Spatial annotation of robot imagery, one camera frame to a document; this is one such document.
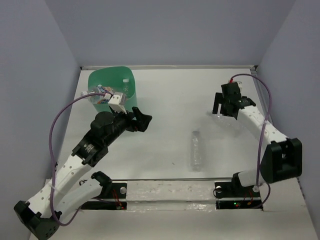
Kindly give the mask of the clear bottle blue label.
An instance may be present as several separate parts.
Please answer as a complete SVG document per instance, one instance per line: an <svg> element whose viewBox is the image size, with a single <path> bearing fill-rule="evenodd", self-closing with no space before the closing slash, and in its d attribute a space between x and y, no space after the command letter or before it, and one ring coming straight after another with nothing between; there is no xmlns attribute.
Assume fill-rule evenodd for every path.
<svg viewBox="0 0 320 240"><path fill-rule="evenodd" d="M126 98L130 98L130 80L128 78L125 78L122 80L123 83L123 93L125 94Z"/></svg>

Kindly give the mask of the clear crushed bottle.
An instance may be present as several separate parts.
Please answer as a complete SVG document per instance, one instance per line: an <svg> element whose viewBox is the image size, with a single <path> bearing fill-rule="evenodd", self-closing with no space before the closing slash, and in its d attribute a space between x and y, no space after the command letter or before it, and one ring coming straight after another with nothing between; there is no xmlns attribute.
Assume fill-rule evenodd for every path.
<svg viewBox="0 0 320 240"><path fill-rule="evenodd" d="M191 147L190 147L190 165L194 172L202 170L202 138L198 130L194 130L191 134Z"/></svg>

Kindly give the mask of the clear bottle blue-orange label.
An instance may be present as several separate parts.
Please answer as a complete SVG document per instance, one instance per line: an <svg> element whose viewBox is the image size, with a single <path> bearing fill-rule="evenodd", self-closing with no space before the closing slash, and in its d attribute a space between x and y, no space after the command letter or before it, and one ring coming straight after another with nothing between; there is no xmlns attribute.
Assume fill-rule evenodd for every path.
<svg viewBox="0 0 320 240"><path fill-rule="evenodd" d="M95 105L106 105L108 104L111 97L115 94L115 89L109 86L102 86L101 84L90 87L86 91L82 91L80 96L90 95L90 94L104 94L102 95L92 95L87 97L88 101Z"/></svg>

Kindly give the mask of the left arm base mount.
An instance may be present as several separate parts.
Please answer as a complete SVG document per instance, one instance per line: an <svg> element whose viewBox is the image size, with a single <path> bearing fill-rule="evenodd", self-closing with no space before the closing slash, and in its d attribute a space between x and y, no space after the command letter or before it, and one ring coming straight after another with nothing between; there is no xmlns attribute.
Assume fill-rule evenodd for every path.
<svg viewBox="0 0 320 240"><path fill-rule="evenodd" d="M113 181L109 189L103 189L98 197L88 200L81 210L126 210L127 182Z"/></svg>

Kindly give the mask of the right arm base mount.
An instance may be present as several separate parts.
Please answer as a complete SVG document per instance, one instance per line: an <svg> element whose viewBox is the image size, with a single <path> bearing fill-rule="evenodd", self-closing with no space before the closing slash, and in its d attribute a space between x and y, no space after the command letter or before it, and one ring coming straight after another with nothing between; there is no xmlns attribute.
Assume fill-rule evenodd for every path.
<svg viewBox="0 0 320 240"><path fill-rule="evenodd" d="M262 209L260 192L254 192L253 186L233 188L230 181L214 183L213 196L217 210Z"/></svg>

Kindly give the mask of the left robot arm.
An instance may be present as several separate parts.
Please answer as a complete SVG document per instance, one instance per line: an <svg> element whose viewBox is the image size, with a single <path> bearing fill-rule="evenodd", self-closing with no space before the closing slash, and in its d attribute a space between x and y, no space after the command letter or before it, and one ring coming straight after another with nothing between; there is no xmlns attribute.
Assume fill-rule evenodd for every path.
<svg viewBox="0 0 320 240"><path fill-rule="evenodd" d="M48 240L59 227L67 226L65 219L76 215L88 200L108 196L112 180L101 171L93 173L77 189L71 189L108 153L108 147L123 132L145 132L151 120L152 116L143 114L138 107L126 113L99 112L52 179L29 200L14 206L22 224L37 239Z"/></svg>

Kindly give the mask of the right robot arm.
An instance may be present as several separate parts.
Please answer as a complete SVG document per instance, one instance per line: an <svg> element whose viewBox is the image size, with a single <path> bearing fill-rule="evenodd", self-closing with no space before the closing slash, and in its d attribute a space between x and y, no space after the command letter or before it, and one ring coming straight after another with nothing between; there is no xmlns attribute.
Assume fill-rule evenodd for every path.
<svg viewBox="0 0 320 240"><path fill-rule="evenodd" d="M215 94L212 112L234 118L259 141L257 167L237 172L232 177L230 190L235 196L242 196L249 186L259 187L301 176L302 142L277 130L256 103L241 94L236 82L221 85L221 92Z"/></svg>

